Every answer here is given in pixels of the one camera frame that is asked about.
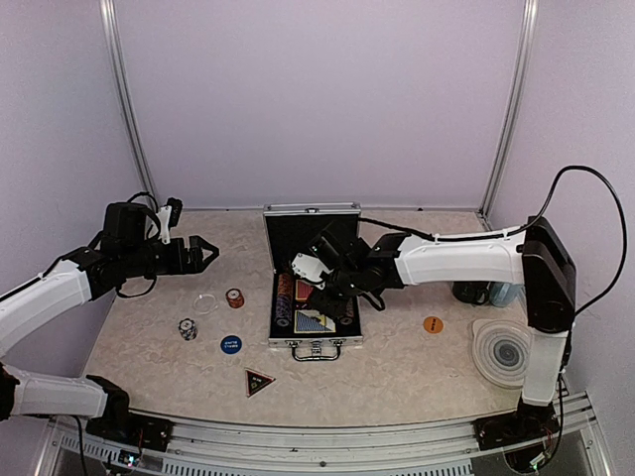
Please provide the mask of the aluminium poker chip case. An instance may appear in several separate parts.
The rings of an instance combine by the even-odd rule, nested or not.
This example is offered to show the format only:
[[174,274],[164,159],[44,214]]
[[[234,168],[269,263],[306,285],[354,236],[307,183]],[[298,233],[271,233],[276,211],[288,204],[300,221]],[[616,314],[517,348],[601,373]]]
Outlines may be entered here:
[[[303,280],[315,288],[324,289],[330,273],[313,254],[312,240],[330,223],[337,223],[358,235],[360,206],[355,202],[268,204],[264,207],[264,226],[273,268],[273,285],[269,324],[269,346],[288,349],[298,362],[332,362],[339,359],[344,346],[363,343],[358,301],[355,299],[355,319],[343,326],[338,316],[328,316],[336,324],[334,333],[296,333],[295,311],[311,309],[308,302],[295,301],[295,282]],[[274,322],[278,275],[294,277],[293,318],[287,327]]]

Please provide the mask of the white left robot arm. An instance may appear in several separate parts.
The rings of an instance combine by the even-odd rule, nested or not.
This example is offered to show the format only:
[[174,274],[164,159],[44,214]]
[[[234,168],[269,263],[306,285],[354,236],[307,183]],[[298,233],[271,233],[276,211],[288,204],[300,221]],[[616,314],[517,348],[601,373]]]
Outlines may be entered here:
[[115,292],[130,279],[151,285],[160,276],[197,275],[219,256],[200,236],[173,238],[182,202],[171,198],[155,211],[134,201],[108,204],[102,230],[84,247],[54,260],[30,281],[1,297],[1,354],[49,321]]

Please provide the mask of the red playing card deck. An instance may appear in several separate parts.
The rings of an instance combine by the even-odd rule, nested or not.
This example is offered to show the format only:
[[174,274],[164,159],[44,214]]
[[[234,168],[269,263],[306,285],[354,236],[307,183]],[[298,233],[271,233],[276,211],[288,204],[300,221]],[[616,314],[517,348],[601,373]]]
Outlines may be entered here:
[[303,280],[296,280],[295,282],[295,301],[307,302],[311,296],[314,286]]

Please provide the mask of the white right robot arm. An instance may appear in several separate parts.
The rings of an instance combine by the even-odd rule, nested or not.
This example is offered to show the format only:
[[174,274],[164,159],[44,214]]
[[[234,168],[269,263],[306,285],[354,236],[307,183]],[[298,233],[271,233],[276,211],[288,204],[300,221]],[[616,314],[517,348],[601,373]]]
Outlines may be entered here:
[[382,310],[384,291],[437,282],[523,287],[529,361],[524,405],[508,417],[507,429],[516,439],[531,438],[546,423],[543,407],[555,395],[576,315],[575,264],[549,221],[534,216],[525,225],[472,235],[376,224],[387,232],[374,245],[330,223],[293,258],[293,273],[315,287],[315,307],[339,317],[350,298],[363,297]]

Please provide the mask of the blue playing card deck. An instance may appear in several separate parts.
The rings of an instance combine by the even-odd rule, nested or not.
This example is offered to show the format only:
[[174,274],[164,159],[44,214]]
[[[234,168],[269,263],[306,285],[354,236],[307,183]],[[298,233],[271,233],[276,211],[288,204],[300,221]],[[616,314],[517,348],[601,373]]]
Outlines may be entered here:
[[334,333],[335,322],[314,309],[295,311],[294,331],[296,333]]

